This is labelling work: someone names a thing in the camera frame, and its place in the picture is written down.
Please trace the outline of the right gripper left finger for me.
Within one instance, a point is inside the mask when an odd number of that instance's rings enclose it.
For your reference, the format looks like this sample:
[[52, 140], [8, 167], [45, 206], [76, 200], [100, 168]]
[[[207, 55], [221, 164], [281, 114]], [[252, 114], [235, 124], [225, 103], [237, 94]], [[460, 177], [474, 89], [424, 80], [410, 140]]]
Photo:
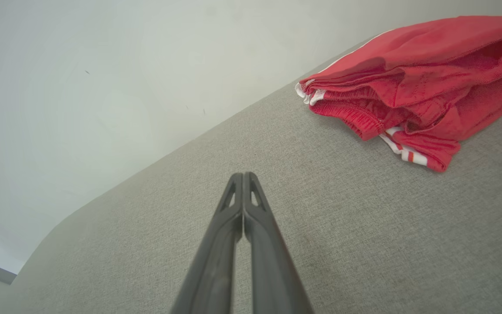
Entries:
[[207, 227], [172, 314], [231, 314], [236, 246], [243, 230], [243, 174], [233, 174]]

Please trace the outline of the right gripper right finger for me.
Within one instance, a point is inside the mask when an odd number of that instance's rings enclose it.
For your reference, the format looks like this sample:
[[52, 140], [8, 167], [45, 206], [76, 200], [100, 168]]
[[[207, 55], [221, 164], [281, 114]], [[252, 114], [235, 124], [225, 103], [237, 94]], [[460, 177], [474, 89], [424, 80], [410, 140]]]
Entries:
[[312, 314], [313, 307], [260, 181], [243, 178], [244, 232], [251, 244], [254, 314]]

